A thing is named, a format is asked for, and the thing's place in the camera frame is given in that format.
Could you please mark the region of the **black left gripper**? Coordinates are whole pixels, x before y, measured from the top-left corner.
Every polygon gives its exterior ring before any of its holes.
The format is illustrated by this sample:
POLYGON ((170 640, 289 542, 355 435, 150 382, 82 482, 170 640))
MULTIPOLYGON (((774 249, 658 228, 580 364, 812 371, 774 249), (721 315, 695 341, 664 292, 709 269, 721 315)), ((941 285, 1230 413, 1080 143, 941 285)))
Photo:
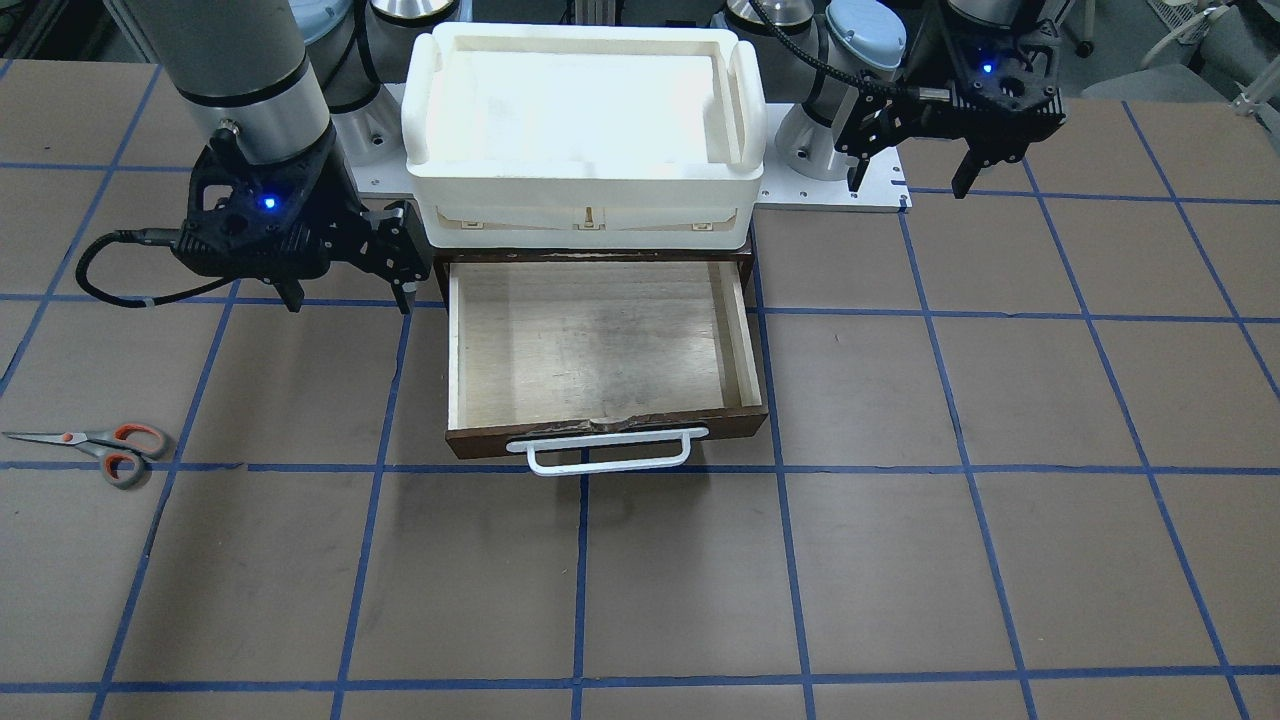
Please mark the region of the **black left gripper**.
POLYGON ((893 85, 870 85, 835 119, 835 150, 847 156, 858 193, 870 159, 906 138, 966 142, 952 177, 965 199, 980 173, 1016 163, 1068 119, 1060 95, 1062 38, 1056 26, 992 29, 925 26, 893 85))

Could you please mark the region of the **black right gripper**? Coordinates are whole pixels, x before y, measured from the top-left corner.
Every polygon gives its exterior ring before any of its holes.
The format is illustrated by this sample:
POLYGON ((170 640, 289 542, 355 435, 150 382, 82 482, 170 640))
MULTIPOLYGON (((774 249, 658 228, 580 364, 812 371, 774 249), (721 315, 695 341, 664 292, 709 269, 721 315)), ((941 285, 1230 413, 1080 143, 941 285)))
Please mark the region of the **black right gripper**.
POLYGON ((302 281, 348 263, 387 281, 399 313, 411 315, 433 259, 411 202, 362 205, 333 128, 301 154, 260 165, 238 135, 216 129, 191 173, 172 251, 198 275, 264 281, 289 313, 302 307, 302 281))

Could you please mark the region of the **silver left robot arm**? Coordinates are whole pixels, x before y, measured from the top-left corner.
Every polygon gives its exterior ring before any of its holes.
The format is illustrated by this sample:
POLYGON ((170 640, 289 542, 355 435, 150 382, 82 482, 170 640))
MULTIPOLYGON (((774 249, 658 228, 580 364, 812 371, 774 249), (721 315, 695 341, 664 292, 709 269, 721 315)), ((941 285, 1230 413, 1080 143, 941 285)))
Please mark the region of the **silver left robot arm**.
POLYGON ((787 167, 860 190, 877 154, 908 138, 961 140, 951 179, 1018 164, 1068 120, 1061 35, 1042 1, 924 1, 915 36, 887 1, 727 1, 710 27, 754 46, 787 167))

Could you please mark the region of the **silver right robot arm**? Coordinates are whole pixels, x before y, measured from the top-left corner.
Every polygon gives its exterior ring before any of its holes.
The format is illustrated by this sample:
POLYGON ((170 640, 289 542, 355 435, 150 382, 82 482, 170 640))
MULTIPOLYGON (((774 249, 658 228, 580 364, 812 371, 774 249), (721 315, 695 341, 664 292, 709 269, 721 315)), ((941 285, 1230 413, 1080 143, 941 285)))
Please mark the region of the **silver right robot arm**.
POLYGON ((453 1, 129 1, 206 143, 174 229, 114 231, 81 255, 76 282, 118 307, 157 307, 241 279, 293 313, 303 284, 344 263, 390 286, 402 314, 433 266, 407 200, 367 208, 352 170, 404 147, 402 79, 417 38, 456 17, 453 1), (114 243, 161 247, 204 284, 125 299, 90 281, 114 243))

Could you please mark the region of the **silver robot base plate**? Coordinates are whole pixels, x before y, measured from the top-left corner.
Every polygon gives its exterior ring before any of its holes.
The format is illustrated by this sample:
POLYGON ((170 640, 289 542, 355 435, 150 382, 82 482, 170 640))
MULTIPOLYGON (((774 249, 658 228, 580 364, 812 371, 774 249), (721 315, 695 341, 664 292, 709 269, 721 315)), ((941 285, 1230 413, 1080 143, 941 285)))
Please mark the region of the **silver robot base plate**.
MULTIPOLYGON (((764 176, 756 200, 759 208, 827 211, 906 211, 913 206, 910 190, 896 149, 870 159, 858 190, 846 179, 822 181, 804 176, 781 159, 774 133, 788 113, 786 102, 769 102, 764 176)), ((396 149, 365 165, 352 165, 357 190, 367 199, 411 199, 413 186, 406 170, 406 154, 396 149)))

